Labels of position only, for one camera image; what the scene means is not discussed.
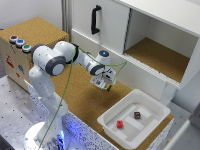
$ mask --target red cube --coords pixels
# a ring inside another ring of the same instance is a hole
[[[123,128],[123,121],[122,120],[117,121],[117,128]]]

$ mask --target door handle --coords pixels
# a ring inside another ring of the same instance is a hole
[[[92,10],[92,25],[91,25],[92,34],[100,32],[100,30],[96,28],[96,12],[99,10],[101,10],[101,7],[98,5],[96,5],[96,8]]]

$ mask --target small block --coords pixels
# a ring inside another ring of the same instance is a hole
[[[140,112],[134,112],[134,117],[135,117],[135,119],[140,119],[140,117],[141,117]]]
[[[117,121],[117,128],[123,128],[123,121],[121,120]]]

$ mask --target green cable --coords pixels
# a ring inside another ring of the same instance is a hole
[[[127,64],[127,61],[125,61],[125,62],[123,62],[123,63],[120,63],[120,64],[113,64],[113,65],[108,65],[108,64],[103,64],[103,63],[100,63],[100,62],[98,62],[97,60],[95,60],[93,57],[91,57],[87,52],[85,52],[83,49],[81,49],[80,47],[79,47],[79,49],[83,52],[83,53],[85,53],[86,55],[88,55],[92,60],[94,60],[95,62],[97,62],[97,63],[99,63],[99,64],[101,64],[101,65],[104,65],[104,66],[120,66],[120,65],[123,65],[121,68],[120,68],[120,70],[117,72],[117,74],[115,75],[115,78],[113,79],[113,81],[112,81],[112,83],[111,83],[111,86],[113,85],[113,83],[114,83],[114,81],[116,80],[116,78],[117,78],[117,76],[118,76],[118,74],[120,73],[120,71],[124,68],[124,66]]]
[[[72,72],[72,63],[73,63],[73,61],[74,61],[75,50],[76,50],[76,49],[74,48],[74,51],[73,51],[73,54],[72,54],[71,67],[70,67],[70,71],[69,71],[69,78],[68,78],[68,81],[67,81],[67,84],[66,84],[66,87],[65,87],[64,93],[63,93],[63,95],[62,95],[62,99],[60,100],[60,104],[59,104],[59,106],[58,106],[58,109],[57,109],[57,111],[56,111],[56,114],[54,115],[53,120],[51,121],[51,123],[50,123],[50,125],[49,125],[49,127],[48,127],[48,129],[47,129],[47,131],[46,131],[46,133],[45,133],[45,135],[44,135],[44,137],[43,137],[43,139],[42,139],[42,142],[40,143],[39,149],[41,148],[42,143],[43,143],[43,141],[44,141],[44,139],[45,139],[47,133],[49,132],[49,129],[51,128],[51,125],[53,124],[53,122],[54,122],[54,120],[55,120],[55,118],[56,118],[56,116],[57,116],[57,114],[58,114],[58,111],[60,110],[60,107],[61,107],[61,104],[62,104],[63,98],[64,98],[64,96],[65,96],[66,90],[67,90],[68,85],[69,85],[69,80],[70,80],[70,77],[71,77],[71,72]]]

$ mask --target brown box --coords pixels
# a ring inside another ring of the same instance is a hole
[[[32,68],[31,54],[25,54],[21,49],[9,43],[9,37],[17,35],[32,47],[43,43],[53,48],[58,41],[69,41],[69,35],[36,17],[0,31],[0,51],[7,75],[28,91],[24,79],[29,81],[29,70]]]

